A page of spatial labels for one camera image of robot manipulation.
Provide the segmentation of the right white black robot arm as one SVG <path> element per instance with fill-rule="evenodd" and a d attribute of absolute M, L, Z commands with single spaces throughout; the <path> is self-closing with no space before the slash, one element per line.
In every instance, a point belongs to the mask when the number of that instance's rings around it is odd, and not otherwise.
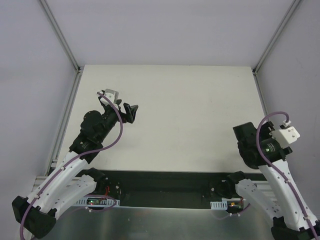
<path fill-rule="evenodd" d="M 300 134 L 285 121 L 275 129 L 268 121 L 259 127 L 247 122 L 233 127 L 239 154 L 251 169 L 259 170 L 275 196 L 267 197 L 242 171 L 230 174 L 226 197 L 242 197 L 266 220 L 275 240 L 318 240 L 320 221 L 303 199 L 286 156 Z"/>

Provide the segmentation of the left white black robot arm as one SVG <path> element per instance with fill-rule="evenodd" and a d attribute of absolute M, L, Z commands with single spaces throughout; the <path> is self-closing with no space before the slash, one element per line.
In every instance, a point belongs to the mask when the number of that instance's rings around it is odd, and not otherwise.
<path fill-rule="evenodd" d="M 104 113 L 96 110 L 87 112 L 79 135 L 60 165 L 27 197 L 17 196 L 13 200 L 14 216 L 20 223 L 20 239 L 25 238 L 24 230 L 28 230 L 34 238 L 45 237 L 76 201 L 89 194 L 103 195 L 106 177 L 95 168 L 87 170 L 72 186 L 68 184 L 99 152 L 105 150 L 102 143 L 116 123 L 123 125 L 135 121 L 139 107 L 124 103 L 122 112 L 117 106 L 119 103 L 120 100 L 114 104 L 102 102 Z"/>

